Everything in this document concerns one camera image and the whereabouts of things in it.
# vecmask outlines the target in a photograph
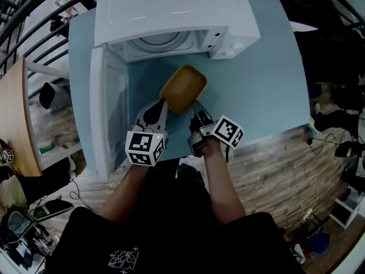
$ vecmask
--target microwave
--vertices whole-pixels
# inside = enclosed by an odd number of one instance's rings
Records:
[[[126,61],[207,52],[234,58],[260,38],[248,0],[98,0],[95,47]]]

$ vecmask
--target blue table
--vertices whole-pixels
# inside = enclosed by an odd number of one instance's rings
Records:
[[[279,0],[249,1],[261,39],[235,58],[210,60],[207,54],[189,54],[150,59],[128,66],[129,124],[142,107],[159,97],[166,81],[183,64],[193,65],[207,77],[208,86],[200,102],[214,118],[218,119],[224,114],[239,123],[245,131],[243,144],[309,122],[309,99],[302,59],[283,7]],[[80,80],[80,69],[85,80],[90,75],[90,60],[80,58],[80,49],[81,46],[92,49],[94,41],[86,39],[90,37],[86,33],[94,34],[90,27],[93,22],[95,24],[95,13],[90,11],[71,21],[71,92],[72,81]],[[75,33],[79,33],[78,41],[73,39]],[[84,104],[87,96],[80,97],[80,92],[88,96],[88,89],[79,86],[72,102],[80,141],[90,168],[95,167],[92,151],[86,151],[92,149],[90,127],[87,127],[90,116],[87,116]],[[191,154],[186,142],[190,135],[191,117],[191,111],[185,115],[169,113],[169,143],[162,160]]]

